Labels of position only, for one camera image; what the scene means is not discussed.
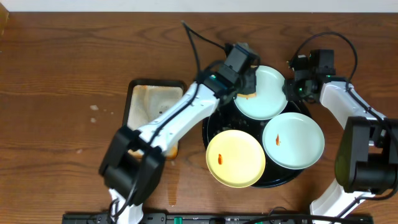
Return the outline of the green yellow sponge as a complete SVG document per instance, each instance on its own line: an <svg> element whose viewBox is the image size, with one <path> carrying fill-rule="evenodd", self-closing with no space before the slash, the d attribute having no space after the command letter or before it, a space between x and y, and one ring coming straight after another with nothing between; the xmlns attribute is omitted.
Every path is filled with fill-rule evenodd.
<svg viewBox="0 0 398 224"><path fill-rule="evenodd" d="M245 98L245 99L254 98L256 96L257 96L256 93L251 93L251 94L248 94L248 95L244 95L244 94L240 94L240 93L237 94L237 97Z"/></svg>

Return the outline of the pale yellow plate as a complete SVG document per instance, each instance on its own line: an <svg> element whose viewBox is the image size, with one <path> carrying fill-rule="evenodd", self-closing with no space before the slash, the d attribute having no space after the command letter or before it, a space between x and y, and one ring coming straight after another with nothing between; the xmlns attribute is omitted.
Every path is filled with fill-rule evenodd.
<svg viewBox="0 0 398 224"><path fill-rule="evenodd" d="M228 187L245 188L263 175L266 156L253 136L244 131L227 130L209 142L206 164L217 181Z"/></svg>

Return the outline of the mint green plate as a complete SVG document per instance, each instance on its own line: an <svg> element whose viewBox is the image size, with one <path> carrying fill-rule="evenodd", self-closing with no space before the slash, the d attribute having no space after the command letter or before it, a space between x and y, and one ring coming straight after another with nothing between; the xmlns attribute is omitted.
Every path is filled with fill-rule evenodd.
<svg viewBox="0 0 398 224"><path fill-rule="evenodd" d="M264 128L262 143L269 158L287 169L299 170L314 165L325 148L322 129L301 113L282 113Z"/></svg>
<svg viewBox="0 0 398 224"><path fill-rule="evenodd" d="M244 98L238 96L234 103L240 112L248 118L267 120L280 114L287 105L282 91L284 76L276 69L261 65L256 70L256 96Z"/></svg>

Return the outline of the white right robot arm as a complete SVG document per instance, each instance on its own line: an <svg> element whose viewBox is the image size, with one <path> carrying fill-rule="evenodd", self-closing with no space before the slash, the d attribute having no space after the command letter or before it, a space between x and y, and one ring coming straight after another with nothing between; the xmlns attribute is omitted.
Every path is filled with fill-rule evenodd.
<svg viewBox="0 0 398 224"><path fill-rule="evenodd" d="M288 100L315 100L340 123L343 136L335 160L335 179L310 204L314 216L347 216L366 200L397 193L397 120L370 107L345 78L286 80Z"/></svg>

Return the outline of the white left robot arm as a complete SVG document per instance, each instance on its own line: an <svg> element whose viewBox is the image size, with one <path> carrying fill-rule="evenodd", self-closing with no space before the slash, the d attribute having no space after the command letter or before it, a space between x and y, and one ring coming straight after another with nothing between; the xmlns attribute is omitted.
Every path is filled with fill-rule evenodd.
<svg viewBox="0 0 398 224"><path fill-rule="evenodd" d="M223 65L214 72L207 67L164 114L137 129L124 125L116 131L99 167L112 197L110 223L142 220L142 205L160 182L165 152L237 94L254 94L256 69L250 66L236 72Z"/></svg>

